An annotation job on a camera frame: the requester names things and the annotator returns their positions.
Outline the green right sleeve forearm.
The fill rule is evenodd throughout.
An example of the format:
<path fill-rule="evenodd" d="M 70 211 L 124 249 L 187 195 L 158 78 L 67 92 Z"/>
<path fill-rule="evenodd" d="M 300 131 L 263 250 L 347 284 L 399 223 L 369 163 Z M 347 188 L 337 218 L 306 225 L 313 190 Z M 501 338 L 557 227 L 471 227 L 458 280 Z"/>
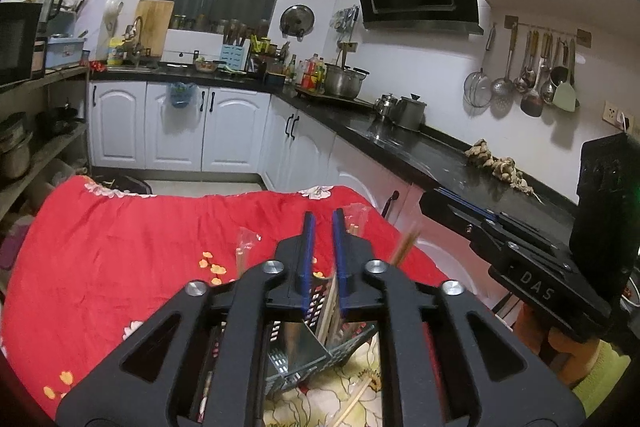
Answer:
<path fill-rule="evenodd" d="M 590 373 L 574 388 L 578 398 L 589 417 L 604 402 L 626 372 L 631 358 L 619 355 L 617 351 L 604 341 L 600 341 L 599 353 Z"/>

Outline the right hand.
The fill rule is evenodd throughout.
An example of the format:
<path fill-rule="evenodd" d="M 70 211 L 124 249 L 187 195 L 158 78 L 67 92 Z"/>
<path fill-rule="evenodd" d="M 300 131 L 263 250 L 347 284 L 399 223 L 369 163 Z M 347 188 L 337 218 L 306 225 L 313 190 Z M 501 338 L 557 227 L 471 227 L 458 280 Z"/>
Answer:
<path fill-rule="evenodd" d="M 585 343 L 578 343 L 562 333 L 556 327 L 547 327 L 537 317 L 535 310 L 526 303 L 518 312 L 513 327 L 518 339 L 529 347 L 536 355 L 545 341 L 556 352 L 566 356 L 560 369 L 555 369 L 556 376 L 568 387 L 575 387 L 596 365 L 601 350 L 601 340 L 592 337 Z"/>

